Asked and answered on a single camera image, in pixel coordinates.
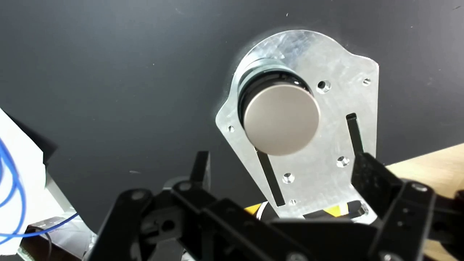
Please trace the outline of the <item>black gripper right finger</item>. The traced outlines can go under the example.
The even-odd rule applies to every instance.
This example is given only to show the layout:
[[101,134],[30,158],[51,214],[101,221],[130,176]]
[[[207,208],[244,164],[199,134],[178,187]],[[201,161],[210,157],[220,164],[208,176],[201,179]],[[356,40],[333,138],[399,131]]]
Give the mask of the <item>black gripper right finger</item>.
[[368,257],[376,261],[421,261],[426,240],[464,259],[464,202],[428,186],[401,180],[366,153],[355,157],[350,185],[381,221]]

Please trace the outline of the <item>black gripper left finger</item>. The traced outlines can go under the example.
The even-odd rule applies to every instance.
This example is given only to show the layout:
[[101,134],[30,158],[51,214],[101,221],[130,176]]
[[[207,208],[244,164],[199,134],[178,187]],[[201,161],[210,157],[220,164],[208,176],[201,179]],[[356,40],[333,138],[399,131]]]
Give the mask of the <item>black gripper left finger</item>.
[[286,241],[279,232],[207,192],[208,167],[208,153],[199,151],[188,179],[157,195],[120,193],[88,261],[149,261],[166,241],[196,261],[283,261]]

